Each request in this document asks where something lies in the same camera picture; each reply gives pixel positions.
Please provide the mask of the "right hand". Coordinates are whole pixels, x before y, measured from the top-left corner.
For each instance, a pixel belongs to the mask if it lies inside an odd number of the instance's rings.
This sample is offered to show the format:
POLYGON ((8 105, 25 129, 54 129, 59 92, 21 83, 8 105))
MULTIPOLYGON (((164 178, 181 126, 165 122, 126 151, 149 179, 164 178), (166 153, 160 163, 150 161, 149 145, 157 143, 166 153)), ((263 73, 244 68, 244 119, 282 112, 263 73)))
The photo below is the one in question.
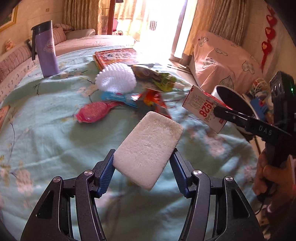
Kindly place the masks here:
POLYGON ((276 211, 295 199, 295 183, 292 175, 291 158, 288 158, 282 167, 277 168, 268 164, 266 151, 262 151, 259 155, 252 189, 256 195, 259 195, 267 192, 267 180, 273 184, 270 212, 276 211))

